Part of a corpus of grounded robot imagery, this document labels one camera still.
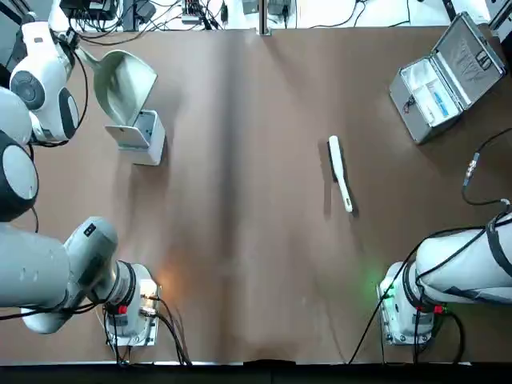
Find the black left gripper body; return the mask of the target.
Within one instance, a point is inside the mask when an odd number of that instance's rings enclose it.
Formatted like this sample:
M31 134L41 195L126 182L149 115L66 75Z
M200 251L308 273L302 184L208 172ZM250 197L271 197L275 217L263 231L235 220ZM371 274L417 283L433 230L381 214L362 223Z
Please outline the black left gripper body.
M79 44L79 35L73 28L58 33L59 44L65 52L74 54Z

